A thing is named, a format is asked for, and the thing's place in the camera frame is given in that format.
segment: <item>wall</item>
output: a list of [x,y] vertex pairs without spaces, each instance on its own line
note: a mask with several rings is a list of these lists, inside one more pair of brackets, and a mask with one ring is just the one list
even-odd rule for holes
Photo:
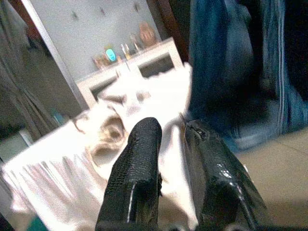
[[[139,34],[139,23],[147,21],[160,39],[146,0],[31,0],[42,23],[72,77],[78,81],[97,70],[92,57],[112,43],[122,54],[121,43],[131,32]],[[134,10],[138,2],[140,11]],[[73,11],[78,20],[73,19]]]

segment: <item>floor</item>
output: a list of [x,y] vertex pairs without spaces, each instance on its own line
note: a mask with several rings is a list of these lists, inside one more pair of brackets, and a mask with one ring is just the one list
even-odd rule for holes
[[241,152],[238,158],[276,225],[308,227],[308,128]]

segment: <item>curtain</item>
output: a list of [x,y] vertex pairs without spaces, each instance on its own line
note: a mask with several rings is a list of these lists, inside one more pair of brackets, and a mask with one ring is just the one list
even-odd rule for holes
[[23,52],[28,51],[25,24],[16,14],[7,0],[0,1],[0,90],[7,93],[33,140],[37,140],[58,126],[23,82],[27,75]]

